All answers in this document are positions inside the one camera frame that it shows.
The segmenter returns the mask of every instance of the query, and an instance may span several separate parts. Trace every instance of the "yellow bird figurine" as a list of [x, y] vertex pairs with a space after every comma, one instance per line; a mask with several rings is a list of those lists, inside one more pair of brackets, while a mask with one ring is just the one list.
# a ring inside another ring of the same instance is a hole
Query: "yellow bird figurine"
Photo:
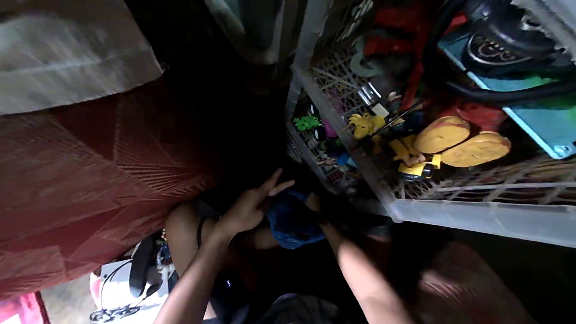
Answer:
[[365, 112], [362, 116], [359, 114], [352, 114], [349, 118], [350, 125], [356, 126], [354, 130], [354, 138], [361, 140], [367, 135], [372, 135], [376, 133], [377, 130], [384, 127], [386, 121], [384, 117], [376, 115], [372, 116], [368, 112]]

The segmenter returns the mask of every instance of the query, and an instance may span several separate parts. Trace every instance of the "gray cloth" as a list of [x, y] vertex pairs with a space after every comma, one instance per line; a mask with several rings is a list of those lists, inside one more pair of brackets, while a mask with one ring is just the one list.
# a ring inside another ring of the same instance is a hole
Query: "gray cloth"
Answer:
[[96, 99], [161, 75], [122, 0], [0, 3], [0, 114]]

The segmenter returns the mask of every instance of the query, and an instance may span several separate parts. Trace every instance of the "red cloth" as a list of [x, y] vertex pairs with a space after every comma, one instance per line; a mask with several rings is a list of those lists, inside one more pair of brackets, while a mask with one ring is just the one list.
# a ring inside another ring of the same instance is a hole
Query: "red cloth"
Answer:
[[415, 312], [425, 324], [536, 324], [471, 248], [452, 243], [423, 273]]
[[93, 271], [214, 186], [187, 117], [162, 80], [0, 116], [0, 300]]
[[0, 302], [0, 323], [50, 324], [39, 292], [26, 293]]

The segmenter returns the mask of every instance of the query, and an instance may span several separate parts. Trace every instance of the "hand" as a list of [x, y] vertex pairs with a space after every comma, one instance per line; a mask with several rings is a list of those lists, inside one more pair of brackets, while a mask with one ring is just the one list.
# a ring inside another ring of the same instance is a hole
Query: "hand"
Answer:
[[260, 224], [264, 218], [262, 203], [266, 197], [277, 195], [294, 184], [294, 180], [290, 180], [276, 185], [281, 174], [282, 169], [278, 169], [260, 187], [243, 192], [217, 224], [231, 236]]

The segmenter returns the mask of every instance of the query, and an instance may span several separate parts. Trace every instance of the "dark floor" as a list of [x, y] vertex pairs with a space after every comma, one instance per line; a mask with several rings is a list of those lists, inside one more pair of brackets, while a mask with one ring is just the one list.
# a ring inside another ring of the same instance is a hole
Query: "dark floor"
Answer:
[[[127, 0], [127, 4], [158, 60], [168, 68], [164, 79], [171, 91], [197, 116], [202, 141], [220, 155], [226, 170], [222, 180], [228, 188], [224, 195], [233, 198], [280, 166], [287, 88], [272, 88], [265, 96], [253, 94], [252, 83], [258, 79], [254, 71], [266, 69], [250, 67], [238, 57], [203, 2]], [[401, 266], [390, 275], [404, 277], [397, 287], [404, 297], [410, 298], [410, 286], [418, 275], [405, 270], [425, 266], [435, 249], [456, 238], [488, 262], [538, 323], [576, 322], [572, 309], [576, 250], [408, 222], [397, 228], [398, 245], [404, 250], [395, 254]], [[306, 272], [305, 265], [300, 269]]]

